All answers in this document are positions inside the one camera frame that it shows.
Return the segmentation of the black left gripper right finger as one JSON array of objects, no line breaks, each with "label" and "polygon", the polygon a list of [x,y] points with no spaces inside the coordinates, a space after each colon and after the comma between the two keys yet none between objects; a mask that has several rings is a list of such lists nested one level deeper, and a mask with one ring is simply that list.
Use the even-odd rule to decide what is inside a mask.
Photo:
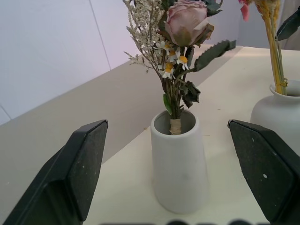
[{"label": "black left gripper right finger", "polygon": [[271,225],[300,225],[300,156],[265,127],[230,120],[242,174]]}]

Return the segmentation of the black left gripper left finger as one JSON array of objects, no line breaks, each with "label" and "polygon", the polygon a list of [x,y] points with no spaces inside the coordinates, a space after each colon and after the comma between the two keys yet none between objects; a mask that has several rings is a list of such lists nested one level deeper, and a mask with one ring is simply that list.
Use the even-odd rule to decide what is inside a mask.
[{"label": "black left gripper left finger", "polygon": [[3,225],[83,225],[97,187],[108,121],[74,131],[40,169]]}]

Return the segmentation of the yellow dried flower bouquet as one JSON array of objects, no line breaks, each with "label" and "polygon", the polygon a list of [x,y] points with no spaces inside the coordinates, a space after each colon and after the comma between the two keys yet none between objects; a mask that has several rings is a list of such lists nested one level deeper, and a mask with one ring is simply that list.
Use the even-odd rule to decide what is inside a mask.
[{"label": "yellow dried flower bouquet", "polygon": [[266,28],[267,38],[270,46],[270,58],[272,72],[275,83],[275,91],[282,95],[287,95],[286,87],[288,81],[284,77],[282,64],[282,53],[279,42],[288,39],[300,26],[300,6],[290,17],[288,17],[277,29],[277,19],[279,17],[280,0],[238,0],[241,4],[241,13],[244,21],[249,18],[249,5],[255,4],[260,13]]}]

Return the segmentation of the pink rose flower bouquet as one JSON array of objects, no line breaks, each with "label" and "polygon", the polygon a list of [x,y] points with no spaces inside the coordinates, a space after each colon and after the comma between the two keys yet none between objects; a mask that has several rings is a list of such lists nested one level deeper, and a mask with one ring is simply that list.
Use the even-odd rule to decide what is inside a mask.
[{"label": "pink rose flower bouquet", "polygon": [[186,79],[215,58],[236,47],[221,41],[200,56],[195,48],[211,37],[209,19],[221,12],[223,0],[122,0],[127,7],[127,30],[139,54],[129,55],[132,64],[153,69],[158,75],[163,102],[170,117],[168,134],[182,133],[181,115],[199,102],[200,91]]}]

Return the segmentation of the round white bulbous vase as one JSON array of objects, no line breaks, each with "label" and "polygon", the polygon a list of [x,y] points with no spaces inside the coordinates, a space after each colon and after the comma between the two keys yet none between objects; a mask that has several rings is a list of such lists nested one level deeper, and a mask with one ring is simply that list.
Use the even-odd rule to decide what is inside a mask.
[{"label": "round white bulbous vase", "polygon": [[258,101],[251,113],[250,122],[274,131],[300,156],[300,80],[290,80],[286,95],[275,92]]}]

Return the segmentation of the tall white cylindrical vase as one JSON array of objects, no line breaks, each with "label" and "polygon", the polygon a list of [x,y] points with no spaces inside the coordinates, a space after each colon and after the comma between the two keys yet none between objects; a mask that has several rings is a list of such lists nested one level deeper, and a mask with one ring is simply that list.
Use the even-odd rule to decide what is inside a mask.
[{"label": "tall white cylindrical vase", "polygon": [[168,211],[189,214],[209,198],[209,182],[199,119],[181,114],[181,134],[170,134],[170,115],[157,114],[150,125],[153,187],[158,202]]}]

